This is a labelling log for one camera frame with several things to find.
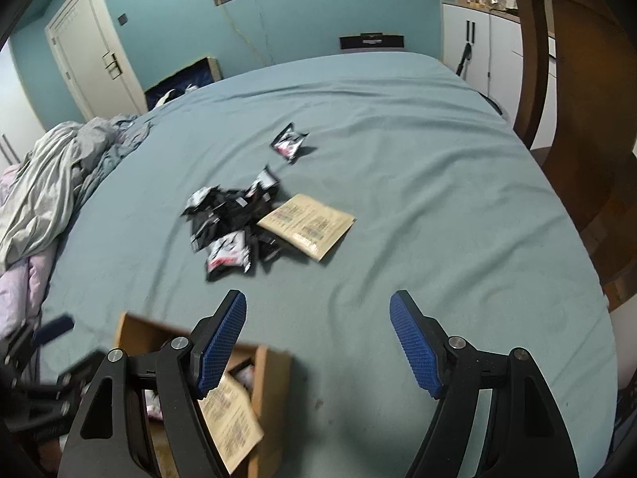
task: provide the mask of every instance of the metal screw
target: metal screw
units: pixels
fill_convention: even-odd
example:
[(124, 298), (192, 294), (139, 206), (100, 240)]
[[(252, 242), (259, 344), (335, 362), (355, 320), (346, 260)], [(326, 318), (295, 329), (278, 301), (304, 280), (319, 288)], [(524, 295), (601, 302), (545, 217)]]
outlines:
[(179, 338), (174, 338), (174, 340), (170, 342), (170, 346), (177, 351), (179, 349), (184, 349), (188, 347), (188, 338), (184, 338), (183, 336), (179, 336)]
[(123, 352), (120, 349), (114, 349), (108, 353), (107, 357), (111, 363), (114, 363), (122, 359), (122, 356), (123, 356)]
[(520, 361), (526, 361), (529, 359), (529, 353), (524, 349), (515, 349), (514, 356), (517, 357)]
[(467, 341), (460, 336), (452, 336), (449, 338), (449, 345), (451, 345), (454, 349), (463, 349), (467, 346)]

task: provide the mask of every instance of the blanket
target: blanket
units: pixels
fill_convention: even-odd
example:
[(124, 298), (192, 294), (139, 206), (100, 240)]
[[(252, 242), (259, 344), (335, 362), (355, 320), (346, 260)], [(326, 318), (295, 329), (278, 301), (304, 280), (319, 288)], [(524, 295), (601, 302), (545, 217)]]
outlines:
[(91, 171), (98, 156), (117, 136), (108, 120), (85, 125), (63, 122), (47, 132), (18, 167), (14, 184), (0, 208), (0, 276), (13, 263), (44, 250), (71, 217), (73, 189), (82, 171)]
[[(4, 204), (18, 166), (0, 178), (0, 204)], [(57, 239), (35, 255), (19, 260), (0, 276), (0, 338), (8, 336), (24, 319), (39, 316), (53, 267)]]
[(141, 143), (149, 135), (151, 128), (150, 123), (145, 123), (139, 129), (135, 129), (126, 134), (123, 142), (113, 144), (110, 149), (105, 151), (100, 158), (97, 167), (91, 172), (78, 192), (75, 200), (74, 212), (77, 212), (93, 195), (98, 186), (104, 179), (115, 170), (126, 156), (135, 151)]

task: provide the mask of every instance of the door handle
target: door handle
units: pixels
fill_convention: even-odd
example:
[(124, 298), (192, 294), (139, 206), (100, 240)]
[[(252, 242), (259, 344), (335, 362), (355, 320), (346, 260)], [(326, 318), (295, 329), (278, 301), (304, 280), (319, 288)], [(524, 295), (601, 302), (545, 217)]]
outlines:
[(122, 75), (122, 68), (120, 67), (119, 62), (117, 61), (117, 57), (115, 57), (114, 53), (109, 52), (106, 55), (103, 55), (102, 60), (104, 61), (105, 65), (104, 70), (108, 72), (108, 74), (111, 76), (111, 79), (115, 80), (120, 75)]

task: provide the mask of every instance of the teal wall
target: teal wall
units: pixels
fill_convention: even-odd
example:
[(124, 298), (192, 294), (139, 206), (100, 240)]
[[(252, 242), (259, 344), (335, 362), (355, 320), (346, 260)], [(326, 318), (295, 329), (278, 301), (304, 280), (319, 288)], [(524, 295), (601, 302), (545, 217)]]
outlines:
[[(64, 0), (12, 36), (18, 71), (36, 113), (51, 128), (82, 115), (67, 90), (44, 27)], [(200, 57), (219, 60), (225, 77), (262, 66), (212, 0), (106, 0), (124, 50), (144, 89)], [(406, 48), (440, 57), (440, 0), (235, 0), (225, 5), (266, 60), (261, 25), (276, 63), (339, 53), (342, 35), (400, 33)], [(117, 16), (129, 22), (120, 27)]]

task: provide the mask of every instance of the white cabinet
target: white cabinet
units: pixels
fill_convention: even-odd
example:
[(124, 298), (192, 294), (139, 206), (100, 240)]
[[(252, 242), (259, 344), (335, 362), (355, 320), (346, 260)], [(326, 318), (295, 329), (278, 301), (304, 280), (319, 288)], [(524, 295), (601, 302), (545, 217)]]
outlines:
[(465, 63), (462, 77), (482, 94), (488, 92), (489, 15), (464, 7), (444, 5), (443, 63), (454, 72), (463, 57), (467, 41), (471, 59)]
[[(466, 22), (476, 23), (474, 54), (467, 67), (465, 80), (492, 99), (500, 107), (502, 118), (513, 127), (520, 103), (524, 69), (520, 24), (482, 10), (451, 4), (443, 4), (442, 13), (443, 63), (456, 70), (466, 44), (463, 27), (466, 27)], [(555, 39), (552, 37), (549, 37), (549, 55), (547, 98), (533, 148), (550, 146), (555, 136), (557, 73)]]
[(8, 41), (0, 51), (0, 174), (15, 162), (12, 150), (24, 159), (44, 133), (22, 87)]
[(502, 110), (504, 118), (513, 127), (522, 89), (524, 60), (516, 52), (519, 37), (522, 45), (520, 25), (498, 16), (489, 16), (491, 24), (491, 70), (488, 96)]
[[(549, 59), (549, 63), (555, 65), (553, 59)], [(539, 121), (537, 134), (533, 141), (532, 149), (538, 147), (549, 147), (553, 143), (555, 137), (555, 127), (557, 126), (557, 78), (550, 74), (549, 84), (547, 84), (547, 100), (544, 104), (542, 118)]]

